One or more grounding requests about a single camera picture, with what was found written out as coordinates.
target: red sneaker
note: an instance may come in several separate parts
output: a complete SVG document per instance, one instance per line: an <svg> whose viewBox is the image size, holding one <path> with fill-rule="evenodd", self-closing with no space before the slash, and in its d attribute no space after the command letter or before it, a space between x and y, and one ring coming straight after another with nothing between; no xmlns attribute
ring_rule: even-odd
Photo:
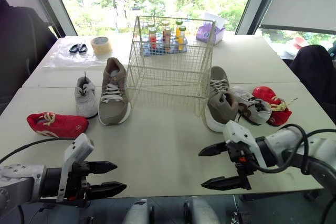
<svg viewBox="0 0 336 224"><path fill-rule="evenodd" d="M89 126L88 120L77 115L59 115L52 112L31 114L27 117L29 126L37 134L51 137L77 137Z"/></svg>
<svg viewBox="0 0 336 224"><path fill-rule="evenodd" d="M272 114L267 121L267 123L270 125L280 126L286 123L292 114L292 112L287 108L289 103L286 104L283 99L278 98L274 91L269 87L257 87L253 90L252 95L256 98L264 100L265 102L268 102L271 105Z"/></svg>

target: bottle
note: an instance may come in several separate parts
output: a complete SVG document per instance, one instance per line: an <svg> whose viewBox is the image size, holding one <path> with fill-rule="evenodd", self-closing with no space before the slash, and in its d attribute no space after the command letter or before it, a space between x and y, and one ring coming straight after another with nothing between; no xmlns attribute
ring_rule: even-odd
<svg viewBox="0 0 336 224"><path fill-rule="evenodd" d="M171 28L170 27L165 27L164 28L164 50L166 52L169 52L170 51L170 34L172 32Z"/></svg>
<svg viewBox="0 0 336 224"><path fill-rule="evenodd" d="M162 21L162 41L163 41L163 43L165 42L165 39L164 39L165 28L168 25L169 25L169 21L168 20L163 20Z"/></svg>
<svg viewBox="0 0 336 224"><path fill-rule="evenodd" d="M180 35L180 26L183 24L183 21L181 19L178 19L176 21L176 40L178 40Z"/></svg>
<svg viewBox="0 0 336 224"><path fill-rule="evenodd" d="M155 24L154 24L154 22L148 22L148 23L147 23L147 26L148 26L148 38L149 38L149 37L150 37L150 32L149 32L149 30L150 30L151 28L155 27Z"/></svg>
<svg viewBox="0 0 336 224"><path fill-rule="evenodd" d="M180 34L178 35L178 43L179 43L179 51L183 50L184 47L184 33L186 31L186 27L185 26L180 26Z"/></svg>
<svg viewBox="0 0 336 224"><path fill-rule="evenodd" d="M149 28L149 41L151 43L151 48L156 49L156 28Z"/></svg>

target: white wire basket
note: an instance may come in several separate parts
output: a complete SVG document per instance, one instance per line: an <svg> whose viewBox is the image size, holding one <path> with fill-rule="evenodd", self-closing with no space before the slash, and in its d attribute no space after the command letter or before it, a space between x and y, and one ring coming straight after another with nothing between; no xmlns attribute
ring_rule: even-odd
<svg viewBox="0 0 336 224"><path fill-rule="evenodd" d="M162 21L169 22L171 44L162 41ZM135 21L127 74L127 95L132 106L168 106L200 116L208 97L215 23L182 19L186 26L183 44L175 41L177 18L138 16ZM148 23L154 23L155 46L149 42ZM209 25L209 40L196 40L198 28Z"/></svg>

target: tape roll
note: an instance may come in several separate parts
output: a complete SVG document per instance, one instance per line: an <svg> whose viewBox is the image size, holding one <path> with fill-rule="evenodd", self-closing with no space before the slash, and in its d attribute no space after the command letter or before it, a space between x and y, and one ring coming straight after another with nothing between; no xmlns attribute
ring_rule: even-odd
<svg viewBox="0 0 336 224"><path fill-rule="evenodd" d="M112 47L107 37L94 38L91 41L91 46L96 55L107 55L112 52Z"/></svg>

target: tissue box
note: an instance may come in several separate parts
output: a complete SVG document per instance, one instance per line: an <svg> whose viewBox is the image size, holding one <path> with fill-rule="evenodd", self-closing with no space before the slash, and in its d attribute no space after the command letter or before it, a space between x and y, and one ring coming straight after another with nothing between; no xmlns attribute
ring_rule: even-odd
<svg viewBox="0 0 336 224"><path fill-rule="evenodd" d="M211 24L200 26L196 34L196 39L203 41L203 42L208 42L210 31L211 31ZM222 29L219 29L217 26L215 26L214 45L222 40L224 31L225 31L225 27L223 27Z"/></svg>

